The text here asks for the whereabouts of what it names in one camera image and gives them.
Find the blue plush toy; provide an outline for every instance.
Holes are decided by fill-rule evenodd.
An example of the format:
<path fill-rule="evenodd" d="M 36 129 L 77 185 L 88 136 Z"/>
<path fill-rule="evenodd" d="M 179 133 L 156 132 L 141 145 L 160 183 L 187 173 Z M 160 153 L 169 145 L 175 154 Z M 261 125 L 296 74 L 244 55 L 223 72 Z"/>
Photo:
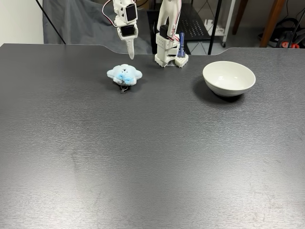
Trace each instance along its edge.
<path fill-rule="evenodd" d="M 118 85 L 132 86 L 137 83 L 138 79 L 142 78 L 142 72 L 128 64 L 122 64 L 109 70 L 107 76 L 112 78 Z"/>

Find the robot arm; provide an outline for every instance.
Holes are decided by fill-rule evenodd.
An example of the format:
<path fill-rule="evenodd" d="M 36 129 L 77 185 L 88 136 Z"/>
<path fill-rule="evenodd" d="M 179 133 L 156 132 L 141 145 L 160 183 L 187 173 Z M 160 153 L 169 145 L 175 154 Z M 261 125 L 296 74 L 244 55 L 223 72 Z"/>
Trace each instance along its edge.
<path fill-rule="evenodd" d="M 165 67 L 170 61 L 182 68 L 188 62 L 188 55 L 183 51 L 184 34 L 176 34 L 182 7 L 182 0 L 163 0 L 156 35 L 157 54 L 155 61 Z"/>
<path fill-rule="evenodd" d="M 177 31 L 178 21 L 181 11 L 181 0 L 163 0 L 159 19 L 157 24 L 157 30 L 160 31 L 160 27 L 166 24 L 167 18 L 169 21 L 167 37 L 176 38 L 175 33 Z"/>
<path fill-rule="evenodd" d="M 126 42 L 128 54 L 131 59 L 134 58 L 133 40 L 138 37 L 138 27 L 136 21 L 138 19 L 137 6 L 135 0 L 113 0 L 114 12 L 117 14 L 114 22 L 112 22 L 103 12 L 103 15 L 109 22 L 117 28 L 118 35 L 122 41 Z"/>

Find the wooden chair leg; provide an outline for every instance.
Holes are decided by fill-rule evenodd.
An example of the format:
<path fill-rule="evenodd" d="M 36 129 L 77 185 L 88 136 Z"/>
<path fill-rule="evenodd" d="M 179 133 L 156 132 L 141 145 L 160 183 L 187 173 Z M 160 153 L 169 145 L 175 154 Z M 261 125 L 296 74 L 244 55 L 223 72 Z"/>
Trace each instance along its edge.
<path fill-rule="evenodd" d="M 236 33 L 237 33 L 237 30 L 238 30 L 239 24 L 243 18 L 244 10 L 246 9 L 247 3 L 248 3 L 248 0 L 241 0 L 241 2 L 239 4 L 237 16 L 235 19 L 235 24 L 233 27 L 233 35 L 236 35 Z"/>
<path fill-rule="evenodd" d="M 275 25 L 277 23 L 278 17 L 283 9 L 284 3 L 286 0 L 274 0 L 273 6 L 271 8 L 268 22 L 265 26 L 263 38 L 261 40 L 260 46 L 261 48 L 266 48 L 268 42 L 270 41 L 271 35 L 275 29 Z"/>

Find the ceramic bowl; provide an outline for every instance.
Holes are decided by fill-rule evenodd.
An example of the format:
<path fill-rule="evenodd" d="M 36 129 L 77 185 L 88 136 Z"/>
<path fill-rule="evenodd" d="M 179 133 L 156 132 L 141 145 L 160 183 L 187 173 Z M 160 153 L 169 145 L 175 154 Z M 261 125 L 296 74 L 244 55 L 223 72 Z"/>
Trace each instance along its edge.
<path fill-rule="evenodd" d="M 208 64 L 203 70 L 208 87 L 217 95 L 232 97 L 245 93 L 256 81 L 254 73 L 234 62 L 218 61 Z"/>

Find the blue object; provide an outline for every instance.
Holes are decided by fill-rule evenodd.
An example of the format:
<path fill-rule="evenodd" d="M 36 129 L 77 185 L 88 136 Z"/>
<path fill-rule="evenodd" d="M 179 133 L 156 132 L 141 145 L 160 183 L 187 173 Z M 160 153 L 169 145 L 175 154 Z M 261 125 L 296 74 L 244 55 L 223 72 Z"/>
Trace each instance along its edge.
<path fill-rule="evenodd" d="M 178 51 L 179 57 L 185 57 L 185 52 L 184 52 L 184 32 L 179 33 L 180 36 L 180 50 Z"/>
<path fill-rule="evenodd" d="M 109 70 L 107 76 L 112 78 L 118 85 L 132 86 L 137 83 L 138 79 L 142 78 L 142 72 L 131 65 L 122 64 Z"/>

